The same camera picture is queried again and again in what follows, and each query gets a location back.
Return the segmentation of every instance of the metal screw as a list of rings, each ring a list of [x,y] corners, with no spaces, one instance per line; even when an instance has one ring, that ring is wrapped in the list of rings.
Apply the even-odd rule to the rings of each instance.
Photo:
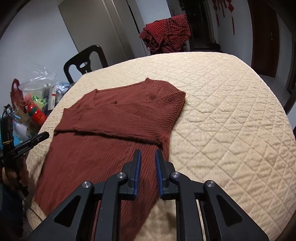
[[[91,182],[89,182],[89,181],[83,182],[83,183],[82,183],[82,186],[83,186],[84,188],[89,188],[89,187],[91,186]]]
[[[119,172],[116,176],[118,178],[125,178],[126,174],[124,172]]]
[[[172,177],[174,177],[174,178],[180,177],[180,173],[179,172],[172,172],[170,175]]]
[[[211,187],[215,186],[216,183],[215,183],[214,181],[212,181],[212,180],[208,180],[208,181],[206,182],[206,184],[207,184],[208,187],[211,188]]]

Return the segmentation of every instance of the red hanging ornament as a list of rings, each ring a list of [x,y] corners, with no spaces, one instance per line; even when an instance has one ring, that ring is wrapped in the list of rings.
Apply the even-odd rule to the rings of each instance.
[[[218,7],[217,7],[217,5],[216,5],[216,0],[212,0],[212,1],[213,1],[213,4],[214,4],[213,9],[215,9],[215,11],[216,11],[217,24],[218,24],[218,27],[220,27],[220,24],[219,24],[219,17],[218,17],[218,13],[217,13],[217,9],[218,9]]]
[[[233,30],[233,35],[235,35],[235,29],[234,29],[234,19],[233,19],[233,15],[232,15],[232,12],[234,10],[234,6],[231,4],[231,0],[227,0],[227,2],[229,3],[228,5],[228,9],[230,10],[231,12],[231,19],[232,19],[232,30]]]
[[[231,4],[231,3],[228,5],[228,9],[231,11],[231,13],[233,12],[233,10],[234,10],[234,7],[232,6],[232,4]]]
[[[224,8],[223,8],[223,2],[222,2],[222,1],[223,1],[223,0],[218,0],[218,2],[221,4],[223,17],[225,17]]]

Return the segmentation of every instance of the white wall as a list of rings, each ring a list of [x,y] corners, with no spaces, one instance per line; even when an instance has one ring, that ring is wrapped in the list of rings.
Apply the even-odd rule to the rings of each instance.
[[[59,12],[62,0],[31,0],[0,40],[0,108],[10,103],[11,83],[27,64],[41,64],[67,82],[63,67],[78,53]],[[81,74],[72,72],[77,80]]]
[[[277,15],[279,22],[279,63],[276,72],[276,79],[282,86],[286,86],[292,60],[292,34],[282,21],[279,15]]]
[[[224,53],[235,55],[246,64],[251,65],[253,52],[253,32],[252,20],[247,0],[232,0],[234,6],[232,12],[234,18],[235,35],[232,30],[231,12],[224,8],[225,17],[223,17],[222,9],[217,10],[220,27],[217,25],[216,13],[213,9],[212,0],[208,0],[213,21],[214,37],[221,46]]]
[[[136,3],[144,24],[171,17],[166,0],[136,0]]]

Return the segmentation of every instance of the sweater sleeve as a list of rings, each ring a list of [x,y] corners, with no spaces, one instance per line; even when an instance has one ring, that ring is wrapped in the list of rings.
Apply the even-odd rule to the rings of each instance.
[[[177,91],[148,102],[103,104],[83,109],[64,109],[55,129],[132,138],[160,145],[182,111],[185,92]]]

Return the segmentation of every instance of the brown wooden door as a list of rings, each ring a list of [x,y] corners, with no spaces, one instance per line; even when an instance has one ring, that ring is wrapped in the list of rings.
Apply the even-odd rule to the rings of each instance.
[[[253,27],[251,67],[258,73],[276,76],[279,61],[279,23],[265,0],[248,0]]]

